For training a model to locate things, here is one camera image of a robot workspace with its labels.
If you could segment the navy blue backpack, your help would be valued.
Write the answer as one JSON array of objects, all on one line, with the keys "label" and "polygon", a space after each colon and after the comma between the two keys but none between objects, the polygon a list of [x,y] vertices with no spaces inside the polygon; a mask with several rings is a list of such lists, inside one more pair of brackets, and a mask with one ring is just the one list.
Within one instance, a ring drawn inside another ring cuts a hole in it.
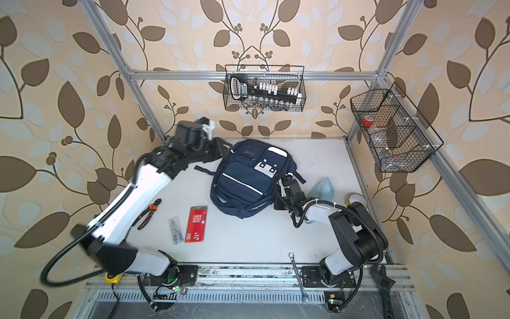
[{"label": "navy blue backpack", "polygon": [[276,178],[306,182],[290,153],[254,139],[236,143],[216,171],[200,166],[195,169],[212,175],[210,198],[216,208],[240,219],[252,217],[275,202]]}]

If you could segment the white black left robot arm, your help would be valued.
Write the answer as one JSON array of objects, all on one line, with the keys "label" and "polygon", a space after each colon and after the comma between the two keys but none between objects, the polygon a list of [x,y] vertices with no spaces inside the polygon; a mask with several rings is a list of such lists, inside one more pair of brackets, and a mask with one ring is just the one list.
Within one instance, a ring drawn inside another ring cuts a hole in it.
[{"label": "white black left robot arm", "polygon": [[[163,146],[140,156],[127,188],[89,224],[77,225],[73,229],[74,241],[45,265],[40,276],[41,284],[65,287],[104,272],[112,276],[125,272],[164,276],[174,272],[177,262],[170,255],[163,251],[138,249],[126,239],[142,209],[181,171],[193,163],[214,162],[228,153],[232,145],[213,137],[214,128],[215,123],[205,117],[195,122],[180,122],[174,136]],[[51,269],[77,245],[81,245],[102,268],[71,280],[50,280]]]}]

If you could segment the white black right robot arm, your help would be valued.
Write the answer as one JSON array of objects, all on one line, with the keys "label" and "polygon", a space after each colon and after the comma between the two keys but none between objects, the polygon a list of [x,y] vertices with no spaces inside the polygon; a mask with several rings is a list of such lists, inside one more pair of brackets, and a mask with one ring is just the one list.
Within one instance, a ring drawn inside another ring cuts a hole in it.
[{"label": "white black right robot arm", "polygon": [[343,206],[307,198],[298,181],[291,178],[276,178],[272,189],[276,194],[276,208],[288,210],[296,229],[306,221],[332,227],[339,248],[320,260],[319,274],[325,286],[334,287],[341,275],[383,261],[388,240],[362,203]]}]

